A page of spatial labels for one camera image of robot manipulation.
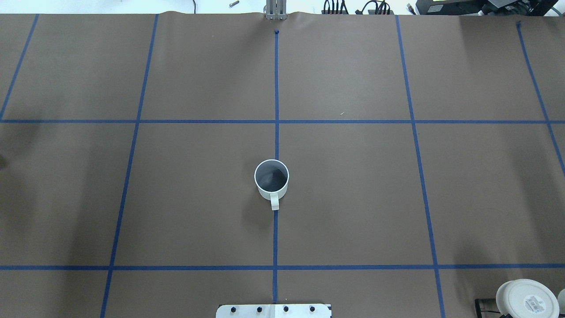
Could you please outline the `black laptop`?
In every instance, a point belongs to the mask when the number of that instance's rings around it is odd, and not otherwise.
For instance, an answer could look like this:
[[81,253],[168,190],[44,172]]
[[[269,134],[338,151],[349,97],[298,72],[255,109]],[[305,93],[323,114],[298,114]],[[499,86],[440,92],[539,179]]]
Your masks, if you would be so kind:
[[544,16],[563,0],[416,0],[420,15]]

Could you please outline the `aluminium frame post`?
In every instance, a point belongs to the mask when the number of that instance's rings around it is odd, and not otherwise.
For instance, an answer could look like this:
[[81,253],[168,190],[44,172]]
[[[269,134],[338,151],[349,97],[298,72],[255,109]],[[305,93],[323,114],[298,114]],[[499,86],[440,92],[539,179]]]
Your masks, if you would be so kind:
[[264,7],[266,20],[284,21],[288,18],[286,0],[267,0]]

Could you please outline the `white mug grey inside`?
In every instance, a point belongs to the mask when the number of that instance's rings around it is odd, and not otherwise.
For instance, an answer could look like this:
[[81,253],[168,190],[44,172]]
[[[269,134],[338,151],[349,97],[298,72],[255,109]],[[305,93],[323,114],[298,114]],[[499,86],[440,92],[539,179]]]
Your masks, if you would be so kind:
[[280,201],[288,191],[288,167],[276,159],[267,159],[256,167],[253,179],[260,196],[270,202],[273,211],[278,211]]

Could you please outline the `black power strip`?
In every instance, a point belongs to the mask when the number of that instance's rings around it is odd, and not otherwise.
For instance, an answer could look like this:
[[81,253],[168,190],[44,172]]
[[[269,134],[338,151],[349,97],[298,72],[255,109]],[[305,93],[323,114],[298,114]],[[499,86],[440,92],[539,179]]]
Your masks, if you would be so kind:
[[324,0],[323,15],[393,15],[388,0]]

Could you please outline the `white cup in rack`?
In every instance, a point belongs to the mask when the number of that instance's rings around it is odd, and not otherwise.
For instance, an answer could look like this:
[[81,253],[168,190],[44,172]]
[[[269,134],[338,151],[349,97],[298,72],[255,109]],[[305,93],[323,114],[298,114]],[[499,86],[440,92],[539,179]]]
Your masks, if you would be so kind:
[[510,280],[499,287],[496,305],[513,318],[558,318],[557,297],[544,284],[530,279]]

